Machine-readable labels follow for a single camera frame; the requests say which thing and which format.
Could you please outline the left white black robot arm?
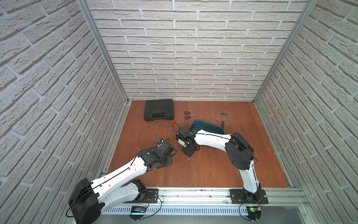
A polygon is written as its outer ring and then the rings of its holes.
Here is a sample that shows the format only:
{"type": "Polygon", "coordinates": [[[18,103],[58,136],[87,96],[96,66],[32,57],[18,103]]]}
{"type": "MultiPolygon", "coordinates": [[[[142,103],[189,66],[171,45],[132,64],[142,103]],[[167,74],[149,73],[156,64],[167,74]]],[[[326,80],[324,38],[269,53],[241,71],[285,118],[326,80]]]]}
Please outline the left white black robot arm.
{"type": "Polygon", "coordinates": [[[176,149],[167,141],[160,140],[157,145],[138,151],[137,155],[117,170],[89,181],[79,181],[69,201],[70,215],[78,224],[92,224],[106,210],[126,202],[143,201],[146,187],[139,176],[152,171],[170,167],[176,149]]]}

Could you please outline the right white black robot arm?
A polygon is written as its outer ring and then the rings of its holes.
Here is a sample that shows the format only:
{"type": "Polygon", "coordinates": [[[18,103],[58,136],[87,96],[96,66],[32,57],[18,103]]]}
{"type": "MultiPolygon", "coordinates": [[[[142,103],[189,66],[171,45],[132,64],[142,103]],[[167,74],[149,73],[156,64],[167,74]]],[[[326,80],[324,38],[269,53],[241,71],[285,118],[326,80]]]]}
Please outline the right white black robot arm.
{"type": "Polygon", "coordinates": [[[254,149],[242,135],[236,132],[229,135],[211,133],[202,129],[187,131],[180,128],[176,133],[176,140],[183,147],[182,151],[189,157],[198,151],[200,146],[226,152],[232,165],[240,171],[244,197],[251,197],[253,201],[258,200],[261,185],[254,168],[257,159],[254,157],[254,149]]]}

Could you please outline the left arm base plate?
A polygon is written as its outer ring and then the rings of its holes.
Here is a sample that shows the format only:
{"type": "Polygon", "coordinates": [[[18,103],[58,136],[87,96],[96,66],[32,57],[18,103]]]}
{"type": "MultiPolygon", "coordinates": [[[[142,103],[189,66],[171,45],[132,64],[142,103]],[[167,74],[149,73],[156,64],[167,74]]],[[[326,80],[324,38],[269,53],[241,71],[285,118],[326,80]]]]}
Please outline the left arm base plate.
{"type": "Polygon", "coordinates": [[[145,193],[140,193],[133,201],[128,201],[125,203],[157,203],[158,192],[159,189],[149,188],[146,189],[145,193]]]}

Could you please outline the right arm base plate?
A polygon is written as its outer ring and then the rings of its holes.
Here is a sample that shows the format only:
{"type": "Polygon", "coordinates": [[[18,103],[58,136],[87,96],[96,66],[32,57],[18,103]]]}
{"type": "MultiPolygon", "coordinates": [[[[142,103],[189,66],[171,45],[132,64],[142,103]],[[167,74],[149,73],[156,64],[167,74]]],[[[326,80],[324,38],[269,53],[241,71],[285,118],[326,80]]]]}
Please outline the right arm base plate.
{"type": "Polygon", "coordinates": [[[256,193],[251,193],[245,189],[230,189],[229,195],[232,204],[268,204],[268,197],[263,189],[258,189],[256,193]]]}

